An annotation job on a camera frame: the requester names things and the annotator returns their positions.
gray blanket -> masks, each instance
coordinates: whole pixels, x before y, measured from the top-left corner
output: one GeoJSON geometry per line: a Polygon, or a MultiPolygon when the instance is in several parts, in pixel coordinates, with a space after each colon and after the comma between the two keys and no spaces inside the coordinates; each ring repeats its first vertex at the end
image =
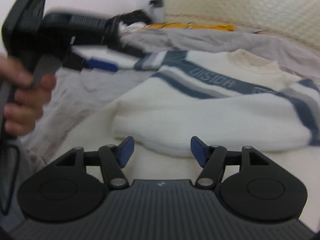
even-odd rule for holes
{"type": "MultiPolygon", "coordinates": [[[[268,35],[214,30],[163,29],[132,33],[123,41],[146,51],[202,50],[213,53],[245,49],[257,56],[276,60],[289,72],[315,79],[320,85],[320,59],[311,50],[268,35]]],[[[61,69],[52,101],[44,108],[44,117],[22,143],[32,156],[36,169],[46,165],[67,133],[101,106],[137,86],[150,72],[101,71],[77,73],[61,69]]]]}
{"type": "Polygon", "coordinates": [[[320,86],[320,53],[316,55],[313,49],[276,36],[216,30],[147,29],[123,40],[150,52],[179,49],[218,53],[244,49],[276,60],[284,71],[311,78],[320,86]]]}

gray stripe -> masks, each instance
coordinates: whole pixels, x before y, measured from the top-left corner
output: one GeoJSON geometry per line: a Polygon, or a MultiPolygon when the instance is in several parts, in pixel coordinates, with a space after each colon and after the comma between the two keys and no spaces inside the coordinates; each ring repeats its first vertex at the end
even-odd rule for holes
{"type": "Polygon", "coordinates": [[[310,108],[312,115],[316,121],[316,125],[320,128],[320,109],[317,102],[310,96],[306,94],[301,94],[292,88],[287,88],[281,91],[281,93],[285,94],[286,96],[298,98],[304,101],[310,108]]]}
{"type": "Polygon", "coordinates": [[[151,56],[152,54],[149,53],[147,54],[144,58],[140,59],[136,64],[134,64],[133,68],[135,70],[142,70],[142,66],[145,63],[146,60],[151,56]]]}
{"type": "Polygon", "coordinates": [[[197,85],[193,84],[192,82],[189,82],[189,81],[183,79],[182,77],[180,77],[178,74],[170,71],[169,69],[160,70],[159,72],[165,74],[166,76],[173,78],[174,80],[176,80],[180,84],[182,84],[185,87],[188,87],[194,91],[198,91],[198,92],[207,94],[209,96],[213,96],[215,98],[227,98],[228,97],[227,95],[224,95],[224,94],[219,93],[217,91],[198,87],[197,85]]]}
{"type": "Polygon", "coordinates": [[[158,56],[158,53],[152,53],[150,57],[143,63],[142,69],[143,70],[153,69],[152,63],[155,61],[157,56],[158,56]]]}
{"type": "Polygon", "coordinates": [[[312,88],[318,93],[320,93],[319,88],[316,86],[316,84],[311,80],[311,79],[303,79],[299,81],[299,84],[307,87],[307,88],[312,88]]]}

metal rivet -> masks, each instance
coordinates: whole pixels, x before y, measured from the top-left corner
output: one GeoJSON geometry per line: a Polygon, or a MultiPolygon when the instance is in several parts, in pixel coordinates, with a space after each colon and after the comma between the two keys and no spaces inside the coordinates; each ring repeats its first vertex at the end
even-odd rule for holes
{"type": "Polygon", "coordinates": [[[198,184],[203,187],[211,186],[213,184],[213,180],[209,178],[201,178],[198,179],[198,184]]]}
{"type": "Polygon", "coordinates": [[[115,178],[115,179],[112,179],[110,183],[114,187],[122,187],[127,183],[127,181],[123,178],[115,178]]]}

small logo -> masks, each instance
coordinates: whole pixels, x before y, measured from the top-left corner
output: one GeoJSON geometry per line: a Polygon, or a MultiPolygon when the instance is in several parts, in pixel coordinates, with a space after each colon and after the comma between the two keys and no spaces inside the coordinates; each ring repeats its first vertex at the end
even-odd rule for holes
{"type": "Polygon", "coordinates": [[[167,185],[164,181],[161,181],[161,182],[159,182],[159,183],[157,183],[157,185],[159,186],[159,187],[164,187],[165,185],[167,185]]]}

yellow fabric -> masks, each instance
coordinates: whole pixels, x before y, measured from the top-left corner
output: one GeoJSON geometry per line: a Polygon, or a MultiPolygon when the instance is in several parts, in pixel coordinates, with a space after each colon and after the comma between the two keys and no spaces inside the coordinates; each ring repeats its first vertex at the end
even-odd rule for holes
{"type": "Polygon", "coordinates": [[[197,24],[182,24],[182,23],[157,23],[151,24],[144,29],[161,29],[161,28],[180,28],[180,29],[212,29],[212,30],[219,30],[219,31],[226,31],[226,32],[233,32],[235,27],[233,24],[226,24],[226,25],[197,25],[197,24]]]}

